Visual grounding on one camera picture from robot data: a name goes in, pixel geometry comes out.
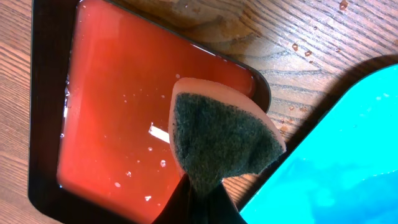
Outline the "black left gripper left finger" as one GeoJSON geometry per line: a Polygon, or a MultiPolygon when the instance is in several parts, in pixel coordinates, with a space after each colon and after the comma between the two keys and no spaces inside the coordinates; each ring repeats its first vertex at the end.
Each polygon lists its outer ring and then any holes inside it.
{"type": "Polygon", "coordinates": [[[152,224],[191,224],[193,193],[190,179],[184,174],[164,209],[152,224]]]}

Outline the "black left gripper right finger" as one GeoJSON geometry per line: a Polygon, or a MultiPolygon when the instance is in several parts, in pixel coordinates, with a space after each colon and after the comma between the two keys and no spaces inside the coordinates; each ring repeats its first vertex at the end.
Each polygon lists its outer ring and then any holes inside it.
{"type": "Polygon", "coordinates": [[[230,199],[223,184],[219,184],[203,200],[201,222],[205,224],[247,224],[230,199]]]}

